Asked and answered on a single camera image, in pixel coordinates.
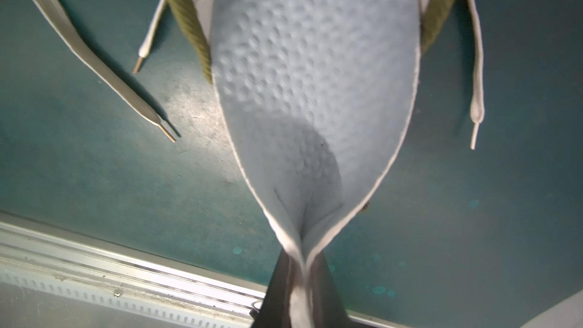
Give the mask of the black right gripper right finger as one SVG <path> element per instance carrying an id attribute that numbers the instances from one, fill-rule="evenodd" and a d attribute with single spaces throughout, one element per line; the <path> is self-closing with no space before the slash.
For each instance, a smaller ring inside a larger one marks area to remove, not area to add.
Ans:
<path id="1" fill-rule="evenodd" d="M 312 264 L 311 288 L 315 327 L 353 327 L 323 253 L 317 255 Z"/>

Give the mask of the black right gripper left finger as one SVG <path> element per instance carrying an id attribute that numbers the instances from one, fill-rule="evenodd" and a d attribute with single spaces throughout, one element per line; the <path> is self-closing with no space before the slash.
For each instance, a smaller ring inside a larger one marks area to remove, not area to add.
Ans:
<path id="1" fill-rule="evenodd" d="M 267 288 L 267 293 L 254 318 L 253 328 L 290 328 L 289 300 L 293 288 L 293 259 L 282 250 Z"/>

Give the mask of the olive green shoe white laces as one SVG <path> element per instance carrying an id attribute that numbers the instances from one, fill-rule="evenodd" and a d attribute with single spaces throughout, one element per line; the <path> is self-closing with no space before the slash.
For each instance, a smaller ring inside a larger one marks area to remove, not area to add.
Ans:
<path id="1" fill-rule="evenodd" d="M 36 7 L 62 38 L 68 48 L 97 76 L 113 89 L 137 114 L 158 127 L 171 142 L 173 135 L 165 129 L 159 114 L 138 96 L 106 63 L 83 41 L 59 0 L 32 0 Z"/>

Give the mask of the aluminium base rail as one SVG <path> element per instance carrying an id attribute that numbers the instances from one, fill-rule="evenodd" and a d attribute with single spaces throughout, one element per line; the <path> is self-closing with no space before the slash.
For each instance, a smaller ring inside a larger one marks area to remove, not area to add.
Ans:
<path id="1" fill-rule="evenodd" d="M 181 327 L 249 327 L 266 287 L 12 214 L 1 281 Z"/>

